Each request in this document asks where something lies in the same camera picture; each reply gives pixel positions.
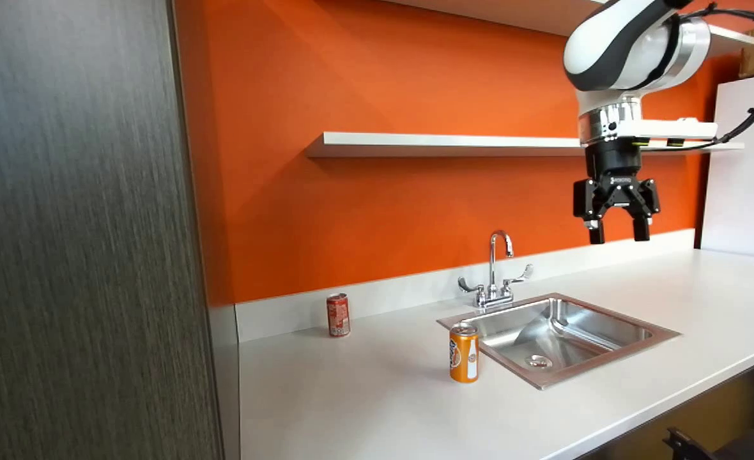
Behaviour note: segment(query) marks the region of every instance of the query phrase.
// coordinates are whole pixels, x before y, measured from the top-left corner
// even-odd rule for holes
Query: orange soda can
[[[456,383],[477,380],[477,333],[472,327],[449,329],[449,378]]]
[[[349,305],[344,295],[327,297],[327,335],[344,338],[349,333]]]

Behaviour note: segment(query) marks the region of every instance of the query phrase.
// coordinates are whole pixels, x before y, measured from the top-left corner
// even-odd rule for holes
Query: sink basin
[[[564,295],[521,298],[498,312],[446,318],[438,325],[446,329],[455,325],[475,327],[477,351],[537,389],[676,335]]]

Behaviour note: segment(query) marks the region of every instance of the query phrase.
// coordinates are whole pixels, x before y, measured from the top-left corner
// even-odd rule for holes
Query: countertop
[[[489,358],[446,375],[455,302],[240,344],[242,460],[574,458],[754,365],[754,258],[668,250],[516,286],[679,333],[544,390]]]

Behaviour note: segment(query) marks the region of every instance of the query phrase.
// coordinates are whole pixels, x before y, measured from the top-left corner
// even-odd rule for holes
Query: wall-mounted shelf
[[[649,143],[647,154],[676,154],[665,143]],[[308,159],[501,159],[501,157],[581,157],[578,139],[516,139],[516,135],[438,135],[438,134],[339,134],[325,131],[308,149]]]

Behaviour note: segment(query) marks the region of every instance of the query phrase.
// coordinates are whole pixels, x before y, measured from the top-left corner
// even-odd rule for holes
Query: wall
[[[521,255],[585,245],[569,213],[580,154],[304,157],[322,131],[574,135],[562,39],[378,0],[204,0],[201,21],[184,75],[206,75],[187,100],[212,305],[477,263],[493,228]],[[732,66],[647,97],[647,116],[709,117]],[[697,222],[703,157],[643,159],[640,177],[658,181],[653,233]],[[631,238],[624,213],[604,224]]]

